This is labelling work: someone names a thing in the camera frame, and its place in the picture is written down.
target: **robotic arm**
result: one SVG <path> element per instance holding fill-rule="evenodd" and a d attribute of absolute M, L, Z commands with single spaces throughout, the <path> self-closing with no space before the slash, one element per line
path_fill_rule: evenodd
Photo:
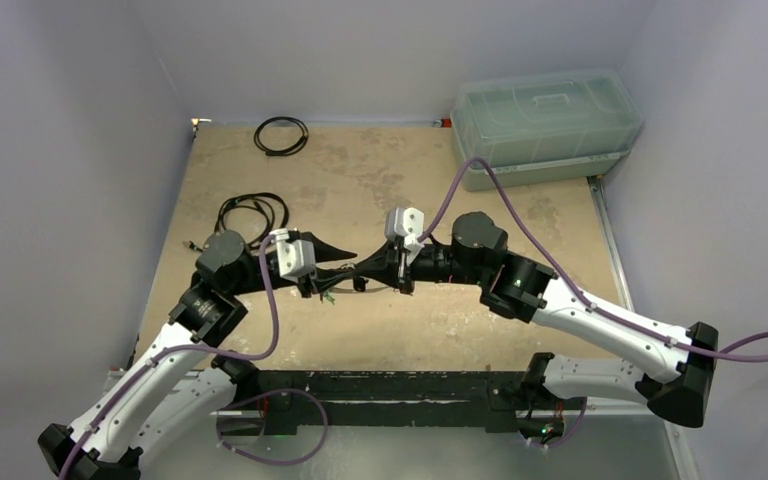
<path fill-rule="evenodd" d="M 209 412 L 276 388 L 304 388 L 326 405 L 337 425 L 484 426 L 488 432 L 528 430 L 521 412 L 535 406 L 583 408 L 597 396 L 648 405 L 667 421 L 703 423 L 714 360 L 665 344 L 617 324 L 582 305 L 545 265 L 510 252 L 507 233 L 482 212 L 461 215 L 450 244 L 419 242 L 423 215 L 396 209 L 387 217 L 387 242 L 349 268 L 322 269 L 316 261 L 355 255 L 310 233 L 273 232 L 265 256 L 271 287 L 236 232 L 214 234 L 196 261 L 191 286 L 172 309 L 148 351 L 97 404 L 68 426 L 52 424 L 38 443 L 52 472 L 73 480 L 139 478 L 157 452 Z M 509 319 L 535 322 L 576 335 L 614 353 L 610 360 L 535 354 L 522 372 L 293 372 L 261 371 L 247 360 L 214 360 L 186 383 L 179 381 L 218 345 L 247 311 L 235 296 L 266 288 L 295 287 L 304 297 L 324 294 L 352 280 L 362 291 L 373 279 L 403 294 L 420 282 L 477 285 L 479 301 Z M 587 294 L 602 311 L 656 330 L 675 342 L 716 350 L 717 331 L 663 324 Z M 276 397 L 266 434 L 294 433 L 317 424 L 309 403 Z"/>
<path fill-rule="evenodd" d="M 431 244 L 413 249 L 414 231 L 422 231 L 422 213 L 396 209 L 387 220 L 388 243 L 359 263 L 355 272 L 407 294 L 413 292 L 415 281 L 478 285 L 479 301 L 493 313 L 564 331 L 619 357 L 536 354 L 528 369 L 530 387 L 547 400 L 593 396 L 633 401 L 669 422 L 702 426 L 716 362 L 676 344 L 716 351 L 716 329 L 701 322 L 690 328 L 669 325 L 581 292 L 600 310 L 675 343 L 659 342 L 611 321 L 583 305 L 550 267 L 509 251 L 507 232 L 483 212 L 461 215 L 452 226 L 450 245 L 432 239 Z"/>

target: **metal frame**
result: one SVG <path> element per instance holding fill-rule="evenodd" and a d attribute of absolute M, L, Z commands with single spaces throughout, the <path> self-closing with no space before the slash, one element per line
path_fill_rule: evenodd
<path fill-rule="evenodd" d="M 608 246 L 608 254 L 611 257 L 611 272 L 614 274 L 614 281 L 617 284 L 617 292 L 620 296 L 620 303 L 625 308 L 634 311 L 634 304 L 631 301 L 631 293 L 628 290 L 628 282 L 625 278 L 622 261 L 620 260 L 617 242 L 614 239 L 614 231 L 611 228 L 611 221 L 608 218 L 608 207 L 605 202 L 605 190 L 602 184 L 602 177 L 587 177 L 587 184 L 590 187 L 590 195 L 593 198 L 593 206 L 596 207 L 596 215 L 599 217 L 599 224 L 602 226 L 602 236 L 605 244 Z M 675 460 L 676 469 L 683 480 L 699 480 L 699 468 L 696 466 L 696 459 L 693 457 L 693 451 L 687 443 L 686 429 L 664 422 L 669 438 L 670 449 Z"/>

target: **black metal base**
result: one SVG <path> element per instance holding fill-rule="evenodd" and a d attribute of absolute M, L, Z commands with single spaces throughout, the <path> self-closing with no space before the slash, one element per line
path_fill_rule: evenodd
<path fill-rule="evenodd" d="M 278 388 L 310 392 L 325 407 L 329 425 L 370 427 L 483 427 L 518 432 L 532 424 L 517 412 L 579 410 L 583 399 L 560 400 L 527 385 L 526 372 L 378 372 L 258 370 L 249 362 L 217 359 L 237 384 L 237 400 Z M 255 410 L 252 405 L 247 409 Z M 321 425 L 306 399 L 269 398 L 264 434 L 293 435 L 299 425 Z"/>

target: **coiled black cable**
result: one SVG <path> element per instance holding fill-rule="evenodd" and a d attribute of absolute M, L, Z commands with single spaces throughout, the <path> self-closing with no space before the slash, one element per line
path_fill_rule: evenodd
<path fill-rule="evenodd" d="M 302 131 L 302 136 L 296 141 L 296 143 L 288 148 L 283 150 L 273 150 L 264 145 L 262 141 L 260 141 L 260 133 L 267 125 L 281 121 L 296 124 Z M 299 153 L 305 147 L 305 145 L 307 145 L 307 139 L 309 136 L 310 132 L 307 130 L 307 125 L 305 125 L 301 120 L 293 117 L 272 117 L 269 120 L 261 123 L 260 126 L 257 127 L 257 130 L 254 131 L 254 144 L 257 146 L 257 148 L 263 150 L 267 157 L 289 157 L 290 155 Z"/>
<path fill-rule="evenodd" d="M 274 200 L 281 206 L 281 209 L 283 210 L 281 214 L 281 221 L 278 223 L 277 227 L 275 226 L 277 221 L 275 208 L 266 199 Z M 216 222 L 213 224 L 214 233 L 224 232 L 227 230 L 228 227 L 225 224 L 225 220 L 232 210 L 236 210 L 238 208 L 244 208 L 246 210 L 257 212 L 261 214 L 266 220 L 266 226 L 264 226 L 263 231 L 261 231 L 257 237 L 246 244 L 252 250 L 257 250 L 260 248 L 260 244 L 263 242 L 266 236 L 269 235 L 269 232 L 275 230 L 276 228 L 285 228 L 287 223 L 290 221 L 290 208 L 287 207 L 287 203 L 284 202 L 283 198 L 270 192 L 247 193 L 245 195 L 231 197 L 228 200 L 222 202 L 222 206 L 219 207 L 219 213 L 216 215 Z M 185 241 L 184 246 L 195 252 L 204 251 L 201 246 L 193 241 Z"/>

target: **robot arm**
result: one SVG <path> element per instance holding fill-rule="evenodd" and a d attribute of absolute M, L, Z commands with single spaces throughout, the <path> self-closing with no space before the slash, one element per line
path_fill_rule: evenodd
<path fill-rule="evenodd" d="M 314 255 L 325 261 L 355 256 L 307 232 L 273 233 L 276 250 L 267 254 L 273 288 L 298 287 L 310 297 L 309 284 L 297 282 L 315 269 Z M 233 378 L 219 368 L 199 373 L 195 387 L 175 390 L 248 313 L 235 296 L 264 289 L 257 259 L 237 232 L 216 233 L 205 245 L 190 288 L 134 366 L 83 415 L 68 426 L 51 424 L 40 435 L 53 473 L 60 475 L 69 453 L 89 433 L 69 478 L 136 480 L 138 463 L 144 466 L 196 421 L 234 399 Z M 108 405 L 113 407 L 98 419 Z"/>
<path fill-rule="evenodd" d="M 716 351 L 716 329 L 704 323 L 691 328 L 669 325 L 583 292 L 601 310 L 675 339 L 676 344 L 611 321 L 583 305 L 550 267 L 510 252 L 507 232 L 482 212 L 458 217 L 450 245 L 432 238 L 431 244 L 417 250 L 411 246 L 415 243 L 411 234 L 421 228 L 421 212 L 396 209 L 388 216 L 388 242 L 360 262 L 355 273 L 406 294 L 413 292 L 415 281 L 477 285 L 480 302 L 493 313 L 567 332 L 619 357 L 536 354 L 529 367 L 530 388 L 546 400 L 586 396 L 628 400 L 647 405 L 672 423 L 702 426 L 715 361 L 676 344 Z"/>
<path fill-rule="evenodd" d="M 555 405 L 568 399 L 573 399 L 569 404 L 574 405 L 579 397 L 599 396 L 645 403 L 668 421 L 701 426 L 714 371 L 712 359 L 659 343 L 586 308 L 551 268 L 508 251 L 507 233 L 484 213 L 461 215 L 453 225 L 449 245 L 433 237 L 430 244 L 420 243 L 417 234 L 422 230 L 422 220 L 422 213 L 416 209 L 396 209 L 387 218 L 387 242 L 355 266 L 336 270 L 317 268 L 314 257 L 316 261 L 332 261 L 349 259 L 354 254 L 331 247 L 309 233 L 286 229 L 273 232 L 276 248 L 267 257 L 273 288 L 292 286 L 310 297 L 349 279 L 356 281 L 356 289 L 363 285 L 358 279 L 374 279 L 404 294 L 413 293 L 415 281 L 476 285 L 481 290 L 480 302 L 492 312 L 568 332 L 619 357 L 585 360 L 538 353 L 525 372 L 498 372 L 493 378 L 484 372 L 465 372 L 460 381 L 470 386 L 454 403 L 450 396 L 455 393 L 446 393 L 443 401 L 437 398 L 440 392 L 429 390 L 446 375 L 438 378 L 433 372 L 425 372 L 420 377 L 429 386 L 422 388 L 414 385 L 416 375 L 408 375 L 400 380 L 398 388 L 402 390 L 393 390 L 392 394 L 401 399 L 404 389 L 419 388 L 411 391 L 409 398 L 422 398 L 420 402 L 428 400 L 435 405 L 441 402 L 434 408 L 444 409 L 446 414 L 433 422 L 429 420 L 429 424 L 448 425 L 446 422 L 460 418 L 491 422 L 485 423 L 488 431 L 507 431 L 510 425 L 516 426 L 515 412 L 526 405 Z M 175 391 L 181 378 L 214 352 L 246 315 L 235 296 L 264 289 L 257 260 L 239 234 L 217 233 L 208 239 L 206 247 L 196 261 L 191 287 L 181 296 L 149 350 L 86 413 L 69 426 L 52 424 L 42 433 L 38 442 L 52 472 L 60 474 L 70 452 L 84 442 L 68 478 L 136 480 L 138 462 L 144 465 L 192 423 L 232 399 L 262 394 L 263 385 L 301 382 L 296 377 L 315 383 L 319 376 L 328 377 L 316 387 L 320 389 L 316 393 L 331 396 L 332 412 L 354 412 L 377 400 L 346 400 L 347 395 L 354 398 L 364 388 L 381 389 L 382 383 L 392 381 L 390 377 L 401 378 L 384 372 L 371 372 L 364 376 L 365 380 L 335 372 L 259 372 L 263 380 L 259 384 L 258 370 L 248 362 L 214 362 L 213 368 L 199 374 L 195 388 Z M 686 330 L 635 315 L 590 294 L 587 297 L 602 310 L 622 314 L 677 342 L 709 350 L 717 347 L 716 330 L 705 324 L 697 323 Z M 167 355 L 169 349 L 174 353 Z M 499 382 L 499 388 L 491 386 L 494 382 Z M 483 392 L 482 396 L 476 397 L 477 392 Z M 420 408 L 423 412 L 430 408 L 412 402 L 398 400 L 393 408 Z M 114 403 L 100 418 L 99 412 Z M 475 408 L 486 409 L 488 404 L 491 413 L 475 415 L 480 411 Z M 413 412 L 410 410 L 405 417 L 415 419 Z M 338 424 L 357 421 L 355 413 L 342 419 L 340 414 L 335 416 Z M 276 422 L 268 425 L 273 430 L 278 428 Z"/>

